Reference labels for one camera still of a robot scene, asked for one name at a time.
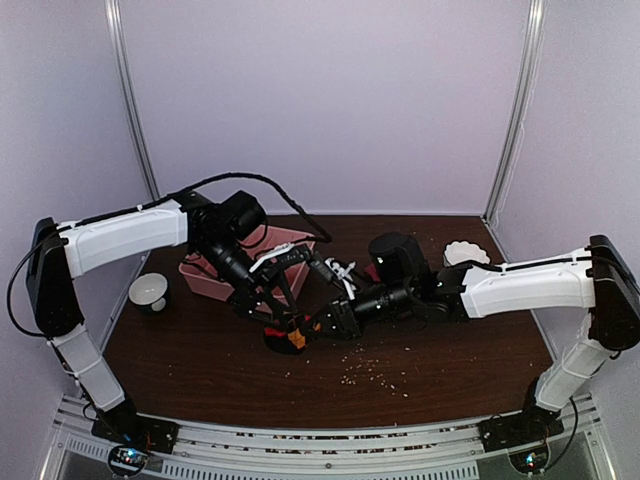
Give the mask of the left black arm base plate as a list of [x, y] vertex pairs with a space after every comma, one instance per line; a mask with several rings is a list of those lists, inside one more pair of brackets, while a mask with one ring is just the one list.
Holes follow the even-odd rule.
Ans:
[[146, 452], [171, 454], [177, 440], [179, 425], [168, 420], [138, 417], [131, 433], [120, 433], [96, 419], [91, 428], [95, 437], [132, 446]]

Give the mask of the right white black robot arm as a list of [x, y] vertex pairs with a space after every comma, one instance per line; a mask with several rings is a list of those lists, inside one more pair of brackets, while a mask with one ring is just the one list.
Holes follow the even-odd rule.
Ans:
[[639, 287], [604, 235], [556, 257], [501, 265], [468, 259], [439, 271], [429, 267], [410, 235], [380, 235], [368, 251], [377, 281], [305, 318], [299, 325], [304, 337], [351, 340], [370, 323], [406, 313], [451, 321], [545, 308], [585, 310], [576, 342], [532, 381], [521, 412], [483, 422], [490, 439], [504, 431], [535, 440], [607, 360], [639, 343]]

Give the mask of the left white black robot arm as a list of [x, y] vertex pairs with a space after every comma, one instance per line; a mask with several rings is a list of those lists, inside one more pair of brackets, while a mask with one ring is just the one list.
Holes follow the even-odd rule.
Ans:
[[135, 404], [123, 389], [85, 327], [73, 281], [103, 265], [158, 248], [187, 245], [232, 286], [237, 315], [270, 327], [295, 348], [328, 332], [301, 314], [286, 282], [286, 270], [305, 263], [326, 279], [328, 267], [306, 239], [252, 259], [242, 242], [267, 215], [258, 200], [238, 191], [221, 203], [192, 185], [154, 202], [57, 224], [40, 220], [32, 247], [16, 266], [24, 271], [36, 328], [20, 333], [47, 340], [68, 374], [79, 383], [99, 421], [123, 444], [147, 438]]

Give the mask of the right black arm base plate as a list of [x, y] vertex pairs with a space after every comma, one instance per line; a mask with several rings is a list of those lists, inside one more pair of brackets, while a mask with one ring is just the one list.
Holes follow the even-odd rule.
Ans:
[[518, 412], [497, 415], [477, 424], [485, 452], [511, 449], [529, 443], [544, 443], [565, 428], [557, 414]]

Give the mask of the black argyle red orange sock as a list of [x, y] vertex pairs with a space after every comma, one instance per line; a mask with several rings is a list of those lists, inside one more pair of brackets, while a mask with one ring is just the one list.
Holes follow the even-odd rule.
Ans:
[[296, 321], [292, 320], [282, 329], [265, 327], [263, 342], [268, 349], [275, 353], [296, 356], [306, 350], [311, 340], [301, 332]]

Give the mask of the maroon orange purple striped sock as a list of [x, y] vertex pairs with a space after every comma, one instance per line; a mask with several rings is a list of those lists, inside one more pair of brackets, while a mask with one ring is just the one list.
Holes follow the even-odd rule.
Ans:
[[375, 265], [373, 263], [369, 264], [365, 269], [364, 272], [369, 275], [374, 281], [378, 281], [379, 280], [379, 276], [378, 273], [376, 271]]

